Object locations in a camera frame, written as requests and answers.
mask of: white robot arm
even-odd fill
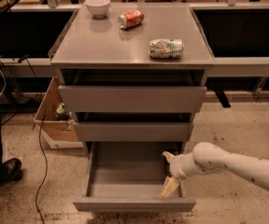
[[[208,175],[220,169],[238,175],[247,181],[269,191],[269,160],[233,154],[213,144],[197,144],[192,153],[174,156],[169,152],[163,155],[170,163],[172,177],[167,177],[162,190],[166,198],[178,187],[179,180],[192,175]]]

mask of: gray tabletop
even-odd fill
[[[122,30],[118,16],[132,8],[142,10],[145,19],[136,27]],[[158,38],[182,39],[181,58],[150,58],[149,41]],[[111,3],[102,19],[94,18],[85,6],[79,10],[51,64],[58,67],[209,67],[213,59],[185,4]]]

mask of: gray cabinet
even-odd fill
[[[130,8],[140,8],[145,20],[122,31],[117,18]],[[149,41],[165,37],[183,40],[183,57],[149,57]],[[183,4],[112,4],[102,20],[85,7],[78,12],[51,61],[88,150],[78,211],[191,211],[195,201],[183,184],[170,198],[160,197],[169,175],[163,152],[179,153],[190,139],[212,63]]]

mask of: cardboard box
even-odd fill
[[[71,120],[56,120],[56,109],[62,102],[58,87],[60,80],[53,77],[40,107],[35,114],[34,122],[37,127],[42,125],[42,133],[51,148],[83,147],[78,141]]]

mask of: soda can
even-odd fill
[[[180,58],[182,51],[181,39],[154,39],[149,43],[149,55],[153,58]]]
[[[144,20],[144,13],[139,9],[123,12],[118,17],[120,28],[127,29],[140,24]]]

